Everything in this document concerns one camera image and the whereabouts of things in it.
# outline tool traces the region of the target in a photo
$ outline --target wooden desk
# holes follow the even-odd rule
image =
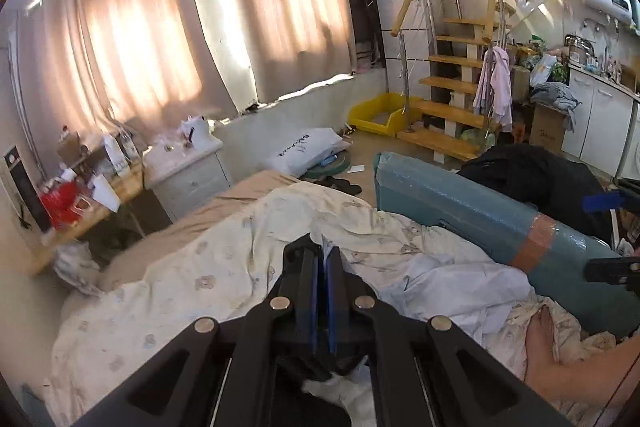
[[[135,198],[144,190],[144,176],[142,162],[133,164],[130,173],[124,178],[116,177],[111,181],[111,187],[120,198],[120,204]],[[102,204],[94,201],[92,205],[82,214],[82,218],[71,225],[68,229],[56,232],[53,240],[46,246],[34,252],[31,267],[28,275],[35,277],[42,272],[53,261],[54,250],[60,245],[81,237],[91,230],[103,219],[109,217],[112,212]]]

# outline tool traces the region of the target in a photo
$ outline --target brown bed sheet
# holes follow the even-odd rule
[[[248,204],[269,194],[274,188],[287,187],[298,180],[278,171],[262,171],[212,198],[205,206],[183,217],[160,232],[146,236],[119,254],[102,272],[98,287],[106,292],[142,279],[146,267],[165,255],[180,250],[202,232],[235,214]]]

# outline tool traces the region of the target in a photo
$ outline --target white kettle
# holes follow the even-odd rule
[[[211,143],[215,141],[209,132],[209,122],[205,120],[204,116],[183,121],[180,124],[180,130],[193,144],[193,148],[198,151],[210,148]]]

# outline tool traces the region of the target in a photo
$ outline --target pink clothing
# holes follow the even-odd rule
[[[511,74],[509,70],[509,55],[507,52],[495,46],[494,50],[494,72],[491,75],[491,87],[494,90],[494,121],[502,126],[505,132],[511,132]],[[480,83],[476,91],[474,99],[474,109],[482,108],[486,101],[482,100],[482,96],[486,91],[485,71],[486,61],[482,66],[480,74]]]

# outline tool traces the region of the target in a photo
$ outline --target bare foot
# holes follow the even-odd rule
[[[527,327],[527,374],[525,383],[542,398],[549,400],[548,385],[553,370],[558,367],[554,360],[554,320],[547,306],[542,306],[529,321]]]

